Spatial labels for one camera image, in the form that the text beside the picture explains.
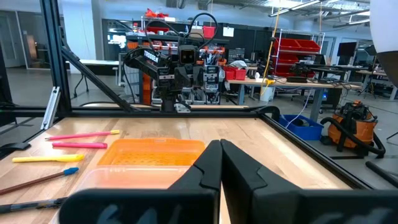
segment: brown pencil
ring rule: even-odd
[[[18,184],[18,185],[15,185],[13,187],[8,187],[6,189],[0,190],[0,195],[6,194],[6,193],[9,193],[9,192],[13,192],[15,190],[23,189],[24,187],[30,187],[32,185],[44,182],[46,180],[54,179],[56,177],[60,177],[60,176],[63,176],[63,175],[74,174],[78,170],[79,170],[79,168],[72,167],[72,168],[66,169],[66,170],[64,170],[62,172],[59,172],[57,174],[48,175],[46,177],[42,177],[42,178],[39,178],[39,179],[36,179],[36,180],[32,180],[32,181],[29,181],[29,182],[26,182],[26,183],[23,183],[23,184]]]

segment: concrete floor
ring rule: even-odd
[[[46,106],[49,100],[49,94],[52,89],[52,79],[49,70],[25,70],[21,68],[10,68],[7,69],[9,84],[12,93],[12,99],[14,103],[24,106]],[[73,89],[76,83],[78,83],[81,75],[69,74],[69,87],[70,94],[73,97]],[[102,81],[105,82],[112,90],[116,93],[122,93],[123,89],[116,86],[114,76],[98,76]],[[89,92],[85,91],[85,84],[82,82],[77,89],[78,97],[72,99],[73,106],[79,106],[83,103],[92,101],[111,101],[103,92],[101,92],[94,84],[88,81]],[[277,95],[272,102],[268,105],[277,106],[282,114],[299,114],[303,108],[303,102],[300,100],[291,101],[291,94]],[[364,95],[358,96],[354,91],[349,92],[346,99],[341,101],[341,104],[345,104],[346,101],[361,100],[364,104],[369,105],[374,115],[378,116],[379,123],[375,128],[376,134],[386,148],[385,159],[375,159],[376,156],[369,153],[369,156],[365,159],[338,159],[335,160],[338,164],[343,166],[345,169],[360,176],[366,182],[379,189],[391,189],[393,186],[388,184],[385,180],[382,180],[378,175],[368,170],[364,166],[364,162],[367,160],[376,161],[381,167],[398,173],[398,136],[391,139],[391,143],[386,141],[386,138],[398,131],[398,101],[388,101],[385,98],[376,99],[368,95],[364,99]],[[226,102],[225,99],[221,100],[221,104],[228,105],[232,102]],[[260,106],[266,105],[266,102],[252,100],[247,95],[245,97],[245,105],[248,106]],[[304,109],[302,115],[309,117],[311,111],[311,105]],[[332,110],[326,110],[323,114],[319,115],[318,121],[321,119],[331,116]],[[22,122],[26,118],[18,119],[18,122]],[[15,127],[14,124],[9,124],[0,128],[0,146],[10,142],[21,141],[31,137],[36,133],[41,124],[42,118],[32,119],[22,126]],[[323,135],[327,135],[327,127],[323,129]],[[11,128],[10,131],[2,133],[3,130]],[[319,141],[309,141],[309,143],[317,148],[319,151],[325,153],[331,157],[337,156],[355,156],[353,151],[345,149],[343,152],[336,152],[335,146],[324,146]]]

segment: ceiling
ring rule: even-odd
[[[254,7],[265,13],[271,14],[277,12],[278,8],[282,9],[294,7],[310,0],[213,0],[213,4],[227,4],[244,9],[245,7]],[[211,0],[198,0],[200,9],[207,9],[207,5]],[[308,18],[319,18],[320,12],[323,17],[336,16],[348,12],[363,11],[370,8],[370,0],[326,0],[324,2],[314,4],[299,10],[290,11],[284,15],[301,16]],[[342,16],[336,19],[331,19],[331,22],[348,22],[360,21],[369,19],[369,12],[364,12],[360,15]]]

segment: pink marker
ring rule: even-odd
[[[59,139],[69,139],[69,138],[83,138],[83,137],[92,137],[92,136],[105,136],[109,134],[119,134],[119,130],[112,131],[103,131],[98,133],[86,133],[86,134],[68,134],[63,136],[51,136],[45,138],[45,140],[59,140]]]
[[[53,147],[88,147],[94,149],[106,149],[108,144],[103,142],[53,142]]]

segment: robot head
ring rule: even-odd
[[[397,0],[371,1],[371,32],[377,57],[391,82],[398,86]]]

